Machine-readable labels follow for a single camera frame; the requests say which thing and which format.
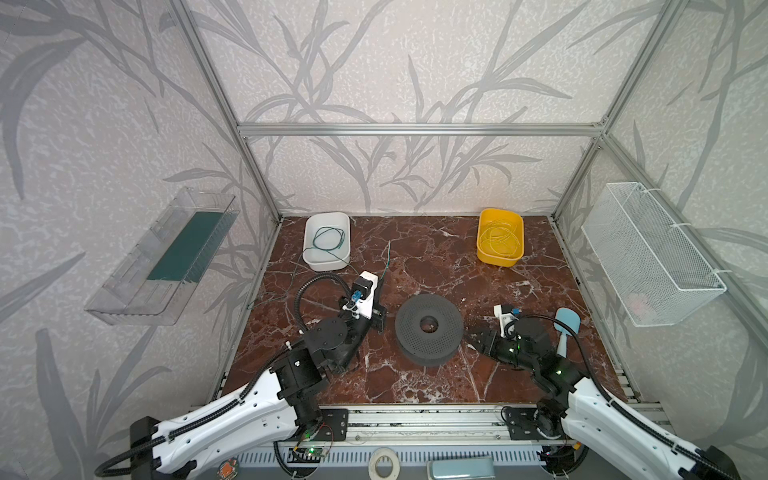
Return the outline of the grey perforated spool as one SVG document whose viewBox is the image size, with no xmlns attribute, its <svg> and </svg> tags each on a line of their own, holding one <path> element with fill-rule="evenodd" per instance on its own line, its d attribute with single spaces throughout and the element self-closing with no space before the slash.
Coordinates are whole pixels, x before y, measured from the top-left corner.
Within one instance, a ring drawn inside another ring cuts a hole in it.
<svg viewBox="0 0 768 480">
<path fill-rule="evenodd" d="M 464 334 L 463 317 L 445 297 L 419 294 L 405 301 L 395 318 L 395 336 L 403 355 L 424 367 L 447 363 Z"/>
</svg>

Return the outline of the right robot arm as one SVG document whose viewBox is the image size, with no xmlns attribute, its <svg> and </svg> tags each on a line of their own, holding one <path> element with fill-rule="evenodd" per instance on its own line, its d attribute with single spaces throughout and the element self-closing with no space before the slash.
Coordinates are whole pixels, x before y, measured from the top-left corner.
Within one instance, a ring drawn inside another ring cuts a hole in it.
<svg viewBox="0 0 768 480">
<path fill-rule="evenodd" d="M 544 392 L 536 419 L 544 436 L 561 430 L 631 479 L 740 477 L 722 450 L 679 438 L 606 390 L 568 323 L 530 314 L 498 331 L 470 329 L 464 339 L 479 354 L 531 374 Z"/>
</svg>

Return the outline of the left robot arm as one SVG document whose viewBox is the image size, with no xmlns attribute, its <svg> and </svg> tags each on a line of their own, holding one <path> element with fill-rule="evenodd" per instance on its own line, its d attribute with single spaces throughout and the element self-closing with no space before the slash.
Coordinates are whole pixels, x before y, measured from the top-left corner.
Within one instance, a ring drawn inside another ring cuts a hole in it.
<svg viewBox="0 0 768 480">
<path fill-rule="evenodd" d="M 339 312 L 308 327 L 301 299 L 323 280 L 341 286 Z M 192 479 L 250 448 L 317 432 L 323 423 L 318 394 L 332 376 L 348 371 L 369 331 L 384 328 L 383 284 L 369 271 L 352 283 L 333 272 L 315 275 L 296 294 L 298 340 L 278 350 L 237 390 L 174 419 L 134 422 L 129 449 L 97 466 L 95 476 Z"/>
</svg>

